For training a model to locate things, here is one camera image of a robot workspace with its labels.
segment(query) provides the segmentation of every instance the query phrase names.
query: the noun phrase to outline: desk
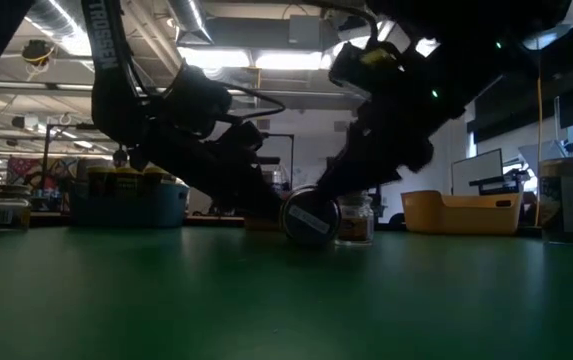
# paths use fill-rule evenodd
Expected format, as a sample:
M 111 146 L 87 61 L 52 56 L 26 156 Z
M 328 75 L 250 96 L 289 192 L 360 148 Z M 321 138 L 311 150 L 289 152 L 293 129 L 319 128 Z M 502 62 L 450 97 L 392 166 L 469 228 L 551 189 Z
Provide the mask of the desk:
M 573 246 L 242 229 L 0 236 L 0 359 L 573 359 Z

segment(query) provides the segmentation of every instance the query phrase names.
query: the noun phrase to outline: yellow storage tray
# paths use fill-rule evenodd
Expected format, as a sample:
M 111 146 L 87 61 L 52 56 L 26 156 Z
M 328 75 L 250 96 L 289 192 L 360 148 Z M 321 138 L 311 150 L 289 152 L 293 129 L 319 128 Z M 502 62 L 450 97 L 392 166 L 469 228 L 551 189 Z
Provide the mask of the yellow storage tray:
M 512 235 L 521 194 L 446 196 L 438 191 L 402 194 L 406 228 L 426 234 Z

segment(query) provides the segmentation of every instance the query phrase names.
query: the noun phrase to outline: blue bin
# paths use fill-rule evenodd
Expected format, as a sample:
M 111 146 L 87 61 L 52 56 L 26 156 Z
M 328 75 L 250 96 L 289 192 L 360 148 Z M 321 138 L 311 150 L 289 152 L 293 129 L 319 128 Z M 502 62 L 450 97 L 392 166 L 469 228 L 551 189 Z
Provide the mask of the blue bin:
M 97 227 L 175 228 L 182 225 L 188 187 L 159 184 L 146 197 L 89 197 L 88 185 L 76 184 L 70 194 L 73 225 Z

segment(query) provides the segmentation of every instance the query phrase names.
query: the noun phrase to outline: green table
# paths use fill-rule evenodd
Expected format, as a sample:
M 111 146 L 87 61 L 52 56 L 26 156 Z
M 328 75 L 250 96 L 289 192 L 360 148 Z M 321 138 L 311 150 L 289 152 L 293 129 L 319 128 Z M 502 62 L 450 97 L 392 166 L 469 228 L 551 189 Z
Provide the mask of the green table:
M 573 359 L 573 246 L 33 229 L 0 236 L 0 359 Z

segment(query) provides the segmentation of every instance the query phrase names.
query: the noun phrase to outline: glass jar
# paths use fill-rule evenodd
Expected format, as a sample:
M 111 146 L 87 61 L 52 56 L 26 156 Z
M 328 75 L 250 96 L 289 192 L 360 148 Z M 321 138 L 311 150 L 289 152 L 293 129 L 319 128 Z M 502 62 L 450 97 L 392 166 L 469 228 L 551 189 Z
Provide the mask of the glass jar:
M 339 198 L 342 221 L 339 227 L 339 245 L 370 245 L 375 235 L 375 212 L 370 207 L 372 198 L 361 191 Z
M 30 224 L 30 191 L 23 185 L 0 185 L 0 231 L 24 231 Z

